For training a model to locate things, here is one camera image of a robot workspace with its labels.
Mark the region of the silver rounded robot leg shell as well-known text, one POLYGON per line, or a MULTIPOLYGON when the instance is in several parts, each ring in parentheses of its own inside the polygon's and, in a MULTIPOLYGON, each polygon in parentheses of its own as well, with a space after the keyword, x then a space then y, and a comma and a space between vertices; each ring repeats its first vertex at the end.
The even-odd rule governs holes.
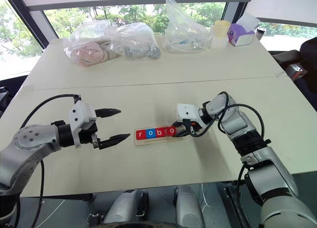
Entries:
POLYGON ((186 228, 206 228, 201 207, 193 190, 180 185, 174 190, 176 223, 186 228))
POLYGON ((149 194, 141 189, 124 191, 113 203, 103 224, 114 222, 138 222, 147 218, 149 194))

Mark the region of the black object beside table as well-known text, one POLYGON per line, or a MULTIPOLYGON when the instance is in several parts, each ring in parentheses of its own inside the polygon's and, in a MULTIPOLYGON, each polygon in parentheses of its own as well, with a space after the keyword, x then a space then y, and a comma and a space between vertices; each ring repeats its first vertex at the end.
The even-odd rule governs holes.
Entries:
POLYGON ((7 87, 0 87, 0 117, 3 115, 12 100, 7 87))

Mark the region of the dark window frame post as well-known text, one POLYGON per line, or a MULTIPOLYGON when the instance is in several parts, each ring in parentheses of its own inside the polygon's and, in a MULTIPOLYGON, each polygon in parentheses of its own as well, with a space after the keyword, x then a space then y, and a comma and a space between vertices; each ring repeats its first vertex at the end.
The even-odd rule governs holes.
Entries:
POLYGON ((248 2, 227 2, 221 17, 230 23, 236 23, 244 14, 248 2))
POLYGON ((59 38, 43 10, 31 11, 23 0, 7 1, 42 49, 59 38))

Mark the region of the purple tissue box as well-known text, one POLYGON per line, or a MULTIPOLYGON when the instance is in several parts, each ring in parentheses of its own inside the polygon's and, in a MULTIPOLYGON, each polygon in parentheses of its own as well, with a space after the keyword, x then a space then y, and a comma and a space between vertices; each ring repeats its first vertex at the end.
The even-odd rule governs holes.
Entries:
POLYGON ((254 31, 247 32, 243 26, 232 23, 227 32, 229 42, 233 46, 249 45, 255 36, 254 31))

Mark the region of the black table leg frame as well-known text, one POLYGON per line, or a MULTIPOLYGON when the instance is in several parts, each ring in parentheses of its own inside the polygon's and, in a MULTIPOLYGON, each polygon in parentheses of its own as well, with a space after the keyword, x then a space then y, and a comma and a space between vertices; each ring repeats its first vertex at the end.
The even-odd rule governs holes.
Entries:
POLYGON ((244 218, 238 206, 236 189, 232 184, 225 183, 222 189, 223 203, 232 228, 245 228, 244 218))

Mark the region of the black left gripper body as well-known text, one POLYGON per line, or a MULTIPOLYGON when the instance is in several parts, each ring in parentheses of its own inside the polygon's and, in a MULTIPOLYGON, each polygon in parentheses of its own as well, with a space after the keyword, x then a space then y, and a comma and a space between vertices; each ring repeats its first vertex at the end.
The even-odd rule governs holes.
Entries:
POLYGON ((97 125, 93 123, 88 129, 82 129, 79 132, 79 139, 81 144, 91 143, 93 148, 99 148, 100 139, 97 137, 97 125))

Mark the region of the white cup with dark lid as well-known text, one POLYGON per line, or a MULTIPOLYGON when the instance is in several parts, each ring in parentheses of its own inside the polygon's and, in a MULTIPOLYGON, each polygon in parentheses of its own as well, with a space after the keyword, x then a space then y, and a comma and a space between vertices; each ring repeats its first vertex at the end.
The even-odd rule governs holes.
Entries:
POLYGON ((259 26, 255 30, 255 37, 260 41, 266 33, 266 28, 259 26))

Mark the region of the grey orange device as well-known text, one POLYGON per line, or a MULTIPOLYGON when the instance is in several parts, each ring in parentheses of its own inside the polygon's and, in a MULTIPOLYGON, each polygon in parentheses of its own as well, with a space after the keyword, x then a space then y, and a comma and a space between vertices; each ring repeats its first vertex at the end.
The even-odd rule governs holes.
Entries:
POLYGON ((292 81, 297 80, 298 78, 302 77, 304 70, 298 64, 290 64, 285 72, 289 76, 292 81))

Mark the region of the wooden letter tray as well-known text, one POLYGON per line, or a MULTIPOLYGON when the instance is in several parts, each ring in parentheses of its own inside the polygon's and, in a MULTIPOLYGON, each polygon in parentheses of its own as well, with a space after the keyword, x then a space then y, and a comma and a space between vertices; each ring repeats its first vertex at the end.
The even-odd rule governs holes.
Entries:
MULTIPOLYGON (((159 126, 154 128, 146 128, 146 129, 155 129, 161 127, 170 127, 170 126, 159 126)), ((157 143, 167 143, 167 142, 176 142, 176 141, 183 141, 186 140, 186 137, 160 137, 160 138, 152 138, 152 139, 144 139, 144 140, 136 140, 135 132, 137 130, 146 130, 146 129, 135 129, 134 130, 134 144, 135 146, 145 146, 157 143)))

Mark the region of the white plastic container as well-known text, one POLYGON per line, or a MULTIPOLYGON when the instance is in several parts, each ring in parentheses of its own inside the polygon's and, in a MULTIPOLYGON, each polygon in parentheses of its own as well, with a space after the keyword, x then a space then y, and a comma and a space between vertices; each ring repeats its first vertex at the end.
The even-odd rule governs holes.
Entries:
POLYGON ((228 45, 228 42, 228 37, 220 38, 213 36, 210 40, 210 49, 225 49, 228 45))

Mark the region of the plastic bag with pink items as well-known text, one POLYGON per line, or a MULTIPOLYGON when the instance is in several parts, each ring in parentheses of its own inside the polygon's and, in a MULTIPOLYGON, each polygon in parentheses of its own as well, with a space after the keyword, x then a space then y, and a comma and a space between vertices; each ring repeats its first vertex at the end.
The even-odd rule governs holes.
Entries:
POLYGON ((73 63, 89 67, 117 58, 111 40, 117 25, 111 20, 87 21, 68 38, 63 39, 63 50, 73 63))

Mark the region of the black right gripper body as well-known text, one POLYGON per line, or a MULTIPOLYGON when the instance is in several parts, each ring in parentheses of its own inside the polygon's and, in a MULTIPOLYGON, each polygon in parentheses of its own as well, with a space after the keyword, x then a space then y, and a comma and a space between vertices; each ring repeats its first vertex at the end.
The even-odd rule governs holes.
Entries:
POLYGON ((185 131, 187 134, 192 137, 197 137, 196 129, 199 126, 196 122, 191 121, 190 119, 183 119, 183 126, 185 127, 185 131))

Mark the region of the plastic bag with grey items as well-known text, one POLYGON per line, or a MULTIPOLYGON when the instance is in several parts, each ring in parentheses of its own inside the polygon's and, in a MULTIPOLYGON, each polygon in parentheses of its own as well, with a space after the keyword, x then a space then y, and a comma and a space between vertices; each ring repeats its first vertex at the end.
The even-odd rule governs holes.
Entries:
POLYGON ((152 29, 144 22, 117 27, 110 48, 130 59, 158 59, 161 55, 152 29))

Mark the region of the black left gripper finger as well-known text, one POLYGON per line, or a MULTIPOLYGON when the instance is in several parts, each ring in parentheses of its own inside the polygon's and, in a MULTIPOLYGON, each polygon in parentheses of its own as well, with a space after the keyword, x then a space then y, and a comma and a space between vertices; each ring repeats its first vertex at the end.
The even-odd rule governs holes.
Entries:
POLYGON ((96 117, 99 117, 99 118, 111 117, 119 113, 121 113, 121 110, 114 109, 114 108, 102 108, 102 109, 95 110, 96 117))
POLYGON ((119 134, 119 135, 112 136, 107 140, 101 141, 99 139, 99 150, 115 146, 119 144, 120 142, 124 141, 125 139, 127 139, 129 136, 130 134, 119 134))

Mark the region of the stack of yellow cups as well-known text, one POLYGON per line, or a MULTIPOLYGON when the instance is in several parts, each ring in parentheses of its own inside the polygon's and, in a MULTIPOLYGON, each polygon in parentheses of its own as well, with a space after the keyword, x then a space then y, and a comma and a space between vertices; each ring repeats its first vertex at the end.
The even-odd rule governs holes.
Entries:
POLYGON ((217 20, 213 26, 213 34, 217 38, 225 38, 231 23, 226 20, 217 20))

